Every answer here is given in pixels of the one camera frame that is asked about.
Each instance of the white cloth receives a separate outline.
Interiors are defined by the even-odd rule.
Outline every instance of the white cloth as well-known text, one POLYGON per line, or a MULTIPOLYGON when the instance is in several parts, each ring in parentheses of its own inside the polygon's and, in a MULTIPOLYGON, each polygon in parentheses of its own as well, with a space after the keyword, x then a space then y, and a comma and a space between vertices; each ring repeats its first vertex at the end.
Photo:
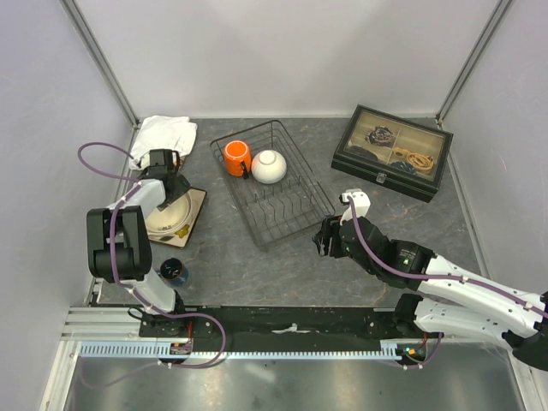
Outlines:
POLYGON ((153 149, 167 148, 178 151, 181 157, 187 156, 196 141, 197 128, 196 124, 189 122, 188 117, 147 117, 131 147, 134 159, 129 162, 129 168, 143 170, 148 167, 148 152, 153 149))

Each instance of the dish rack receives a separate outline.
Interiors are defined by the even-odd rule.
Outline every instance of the dish rack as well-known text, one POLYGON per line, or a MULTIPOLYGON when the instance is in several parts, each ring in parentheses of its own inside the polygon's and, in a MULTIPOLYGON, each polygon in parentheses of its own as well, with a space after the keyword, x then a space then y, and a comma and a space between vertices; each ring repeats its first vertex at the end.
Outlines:
POLYGON ((302 156, 287 129, 278 120, 264 122, 211 142, 224 181, 255 245, 267 249, 281 241, 302 235, 316 227, 335 208, 316 181, 310 165, 302 156), (249 176, 229 175, 224 162, 224 147, 233 140, 245 141, 252 156, 263 150, 280 152, 287 163, 285 177, 274 184, 261 184, 249 176))

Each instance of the white panel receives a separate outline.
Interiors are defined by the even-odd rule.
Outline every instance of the white panel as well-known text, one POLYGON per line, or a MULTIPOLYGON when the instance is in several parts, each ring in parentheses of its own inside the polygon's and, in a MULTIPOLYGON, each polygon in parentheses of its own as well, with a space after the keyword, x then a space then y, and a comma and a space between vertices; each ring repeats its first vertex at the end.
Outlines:
POLYGON ((79 0, 138 116, 435 113, 496 0, 79 0))
MULTIPOLYGON (((493 279, 548 290, 548 2, 514 2, 445 127, 493 279)), ((548 373, 536 372, 548 398, 548 373)))
MULTIPOLYGON (((76 150, 89 140, 126 146, 130 127, 59 2, 4 2, 0 56, 0 397, 2 409, 32 410, 69 306, 89 284, 86 212, 115 190, 76 150)), ((86 157, 121 169, 119 153, 86 157)))

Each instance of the marble surface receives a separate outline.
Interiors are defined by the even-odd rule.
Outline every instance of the marble surface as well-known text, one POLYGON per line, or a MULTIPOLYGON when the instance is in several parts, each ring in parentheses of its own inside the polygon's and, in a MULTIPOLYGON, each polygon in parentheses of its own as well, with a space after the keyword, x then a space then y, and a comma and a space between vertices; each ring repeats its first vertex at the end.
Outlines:
MULTIPOLYGON (((179 289, 187 304, 393 307, 402 292, 368 275, 349 259, 320 258, 313 231, 269 252, 253 244, 209 143, 263 122, 260 119, 197 120, 198 138, 183 174, 207 199, 186 248, 152 244, 153 267, 171 257, 183 261, 189 282, 179 289)), ((416 119, 434 125, 432 119, 416 119)), ((282 120, 320 185, 342 213, 338 196, 361 188, 372 202, 367 217, 390 238, 418 242, 455 264, 480 272, 449 168, 439 192, 427 204, 331 168, 331 158, 348 119, 282 120)), ((101 303, 130 303, 126 291, 104 284, 101 303)))

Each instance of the black jewelry box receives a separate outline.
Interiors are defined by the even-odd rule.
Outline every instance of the black jewelry box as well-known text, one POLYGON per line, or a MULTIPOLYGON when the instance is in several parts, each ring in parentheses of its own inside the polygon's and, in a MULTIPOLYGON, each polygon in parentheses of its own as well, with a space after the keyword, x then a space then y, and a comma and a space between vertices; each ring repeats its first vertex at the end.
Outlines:
POLYGON ((331 168, 430 202, 452 138, 452 133, 358 105, 331 168))

